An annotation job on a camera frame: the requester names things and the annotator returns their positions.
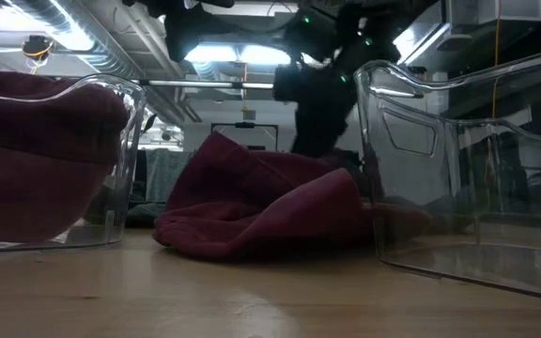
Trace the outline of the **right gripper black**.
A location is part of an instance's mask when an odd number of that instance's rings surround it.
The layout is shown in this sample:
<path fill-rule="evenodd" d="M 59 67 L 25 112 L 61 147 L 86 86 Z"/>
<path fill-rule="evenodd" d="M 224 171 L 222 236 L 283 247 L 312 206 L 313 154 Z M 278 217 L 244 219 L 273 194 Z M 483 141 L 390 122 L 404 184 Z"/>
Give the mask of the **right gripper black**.
<path fill-rule="evenodd" d="M 310 158 L 331 152 L 348 127 L 356 101 L 351 76 L 325 70 L 307 75 L 297 99 L 291 152 Z"/>

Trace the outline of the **maroon cap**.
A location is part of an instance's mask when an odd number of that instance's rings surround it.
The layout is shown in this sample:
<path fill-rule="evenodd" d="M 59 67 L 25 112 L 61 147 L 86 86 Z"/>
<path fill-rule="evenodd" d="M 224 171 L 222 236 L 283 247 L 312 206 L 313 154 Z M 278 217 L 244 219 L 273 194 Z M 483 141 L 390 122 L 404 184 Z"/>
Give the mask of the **maroon cap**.
<path fill-rule="evenodd" d="M 0 72 L 0 241 L 45 241 L 79 220 L 129 118 L 100 85 Z"/>
<path fill-rule="evenodd" d="M 345 168 L 214 132 L 180 174 L 153 237 L 192 258 L 257 260 L 369 244 L 375 221 L 412 235 L 431 220 L 417 207 L 365 202 Z"/>

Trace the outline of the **long hanging tube light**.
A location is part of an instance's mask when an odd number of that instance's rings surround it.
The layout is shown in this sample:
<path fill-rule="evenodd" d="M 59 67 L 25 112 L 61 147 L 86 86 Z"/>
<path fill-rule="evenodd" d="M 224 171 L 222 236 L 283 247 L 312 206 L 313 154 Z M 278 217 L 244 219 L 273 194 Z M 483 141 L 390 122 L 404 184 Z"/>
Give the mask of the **long hanging tube light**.
<path fill-rule="evenodd" d="M 133 83 L 146 86 L 168 86 L 168 87 L 193 87 L 213 89 L 259 89 L 271 90 L 273 84 L 251 83 L 251 82 L 215 82 L 215 81 L 189 81 L 189 80 L 147 80 L 132 79 Z"/>

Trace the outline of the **grey-green hanging cloth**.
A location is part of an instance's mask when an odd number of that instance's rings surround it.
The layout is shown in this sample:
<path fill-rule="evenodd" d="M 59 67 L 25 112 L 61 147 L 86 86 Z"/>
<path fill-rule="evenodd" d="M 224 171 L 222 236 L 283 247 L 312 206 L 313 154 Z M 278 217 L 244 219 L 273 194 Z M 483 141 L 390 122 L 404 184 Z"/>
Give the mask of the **grey-green hanging cloth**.
<path fill-rule="evenodd" d="M 164 148 L 150 149 L 147 155 L 146 201 L 165 203 L 192 152 L 171 151 Z"/>

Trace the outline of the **white plant pot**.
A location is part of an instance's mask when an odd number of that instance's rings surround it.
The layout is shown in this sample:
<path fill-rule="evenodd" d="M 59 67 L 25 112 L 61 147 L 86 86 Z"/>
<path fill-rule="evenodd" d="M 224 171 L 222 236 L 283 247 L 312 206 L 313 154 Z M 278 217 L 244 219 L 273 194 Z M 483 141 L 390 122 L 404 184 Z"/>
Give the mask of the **white plant pot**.
<path fill-rule="evenodd" d="M 131 192 L 131 183 L 107 177 L 98 193 L 92 199 L 90 209 L 96 213 L 105 213 L 108 209 L 117 209 L 124 203 Z"/>

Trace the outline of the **black gantry frame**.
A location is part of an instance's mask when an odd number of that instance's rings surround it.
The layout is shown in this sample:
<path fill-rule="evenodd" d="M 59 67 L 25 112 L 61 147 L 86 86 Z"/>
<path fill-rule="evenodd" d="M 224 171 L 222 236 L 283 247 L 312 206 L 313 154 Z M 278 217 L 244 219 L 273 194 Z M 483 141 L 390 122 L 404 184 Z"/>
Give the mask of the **black gantry frame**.
<path fill-rule="evenodd" d="M 249 150 L 277 151 L 279 127 L 249 121 L 235 123 L 212 123 L 210 132 L 218 132 Z"/>

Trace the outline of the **ribbed silver air duct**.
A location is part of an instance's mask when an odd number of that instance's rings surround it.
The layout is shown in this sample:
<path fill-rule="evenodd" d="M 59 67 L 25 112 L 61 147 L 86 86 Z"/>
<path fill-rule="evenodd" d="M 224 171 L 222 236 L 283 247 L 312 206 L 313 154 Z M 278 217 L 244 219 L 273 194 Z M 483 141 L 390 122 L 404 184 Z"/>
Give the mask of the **ribbed silver air duct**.
<path fill-rule="evenodd" d="M 80 0 L 4 0 L 28 19 L 35 20 L 63 49 L 92 69 L 123 78 L 145 73 Z"/>

